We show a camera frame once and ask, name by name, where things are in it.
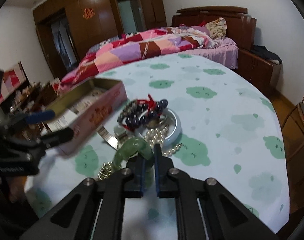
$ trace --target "wooden nightstand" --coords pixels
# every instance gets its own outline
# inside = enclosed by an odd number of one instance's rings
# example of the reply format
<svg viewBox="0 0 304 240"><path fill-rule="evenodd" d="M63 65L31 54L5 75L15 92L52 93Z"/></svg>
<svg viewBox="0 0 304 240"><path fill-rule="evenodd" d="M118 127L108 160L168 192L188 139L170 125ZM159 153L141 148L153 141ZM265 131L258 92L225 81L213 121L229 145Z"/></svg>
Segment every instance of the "wooden nightstand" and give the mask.
<svg viewBox="0 0 304 240"><path fill-rule="evenodd" d="M249 81L266 97L276 87L282 64L276 65L245 49L239 49L236 73Z"/></svg>

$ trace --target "table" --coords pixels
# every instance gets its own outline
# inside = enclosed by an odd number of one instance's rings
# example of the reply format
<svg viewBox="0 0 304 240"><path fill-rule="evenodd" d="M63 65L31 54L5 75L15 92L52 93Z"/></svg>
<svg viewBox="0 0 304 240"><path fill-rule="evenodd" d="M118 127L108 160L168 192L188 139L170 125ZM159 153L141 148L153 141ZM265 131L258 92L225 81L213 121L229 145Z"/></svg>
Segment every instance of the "table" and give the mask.
<svg viewBox="0 0 304 240"><path fill-rule="evenodd" d="M98 75L122 79L129 99L168 99L180 117L182 148L175 167L191 177L216 178L272 231L289 219L289 188L282 134L270 101L249 82L201 56L171 54L134 62ZM105 122L113 132L119 112ZM47 151L40 174L29 177L27 198L44 215L86 177L95 177L115 151L94 133L71 158ZM80 168L84 158L93 160ZM127 199L123 239L177 239L173 199L157 199L153 187Z"/></svg>

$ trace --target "wooden headboard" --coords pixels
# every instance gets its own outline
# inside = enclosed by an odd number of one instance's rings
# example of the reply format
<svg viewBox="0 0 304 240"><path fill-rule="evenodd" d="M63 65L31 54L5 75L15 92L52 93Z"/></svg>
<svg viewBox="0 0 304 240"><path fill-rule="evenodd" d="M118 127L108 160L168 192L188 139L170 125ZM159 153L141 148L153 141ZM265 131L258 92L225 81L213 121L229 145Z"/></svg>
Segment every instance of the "wooden headboard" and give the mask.
<svg viewBox="0 0 304 240"><path fill-rule="evenodd" d="M250 50L253 46L257 20L248 15L248 9L236 6L205 6L177 10L172 17L172 26L198 25L201 22L212 22L223 17L227 22L227 37L233 39L237 46Z"/></svg>

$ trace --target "hand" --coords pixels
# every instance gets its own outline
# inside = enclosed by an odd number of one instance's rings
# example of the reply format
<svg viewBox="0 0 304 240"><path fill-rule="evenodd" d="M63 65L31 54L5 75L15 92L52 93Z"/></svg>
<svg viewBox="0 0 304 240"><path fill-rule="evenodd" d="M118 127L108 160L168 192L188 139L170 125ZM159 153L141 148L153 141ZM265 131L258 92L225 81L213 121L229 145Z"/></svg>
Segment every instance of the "hand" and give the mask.
<svg viewBox="0 0 304 240"><path fill-rule="evenodd" d="M24 200L24 185L25 185L26 177L14 177L8 178L8 186L10 188L9 200L14 203L18 200Z"/></svg>

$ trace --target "box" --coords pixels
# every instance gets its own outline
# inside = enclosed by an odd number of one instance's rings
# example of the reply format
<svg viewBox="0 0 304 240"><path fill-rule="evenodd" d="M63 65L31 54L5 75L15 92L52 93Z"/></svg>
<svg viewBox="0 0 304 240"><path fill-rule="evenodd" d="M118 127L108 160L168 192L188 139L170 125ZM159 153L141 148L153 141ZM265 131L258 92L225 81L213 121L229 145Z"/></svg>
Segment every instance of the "box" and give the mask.
<svg viewBox="0 0 304 240"><path fill-rule="evenodd" d="M89 78L47 106L57 117L46 126L51 131L66 127L74 131L73 139L58 147L70 155L125 100L127 95L121 80Z"/></svg>

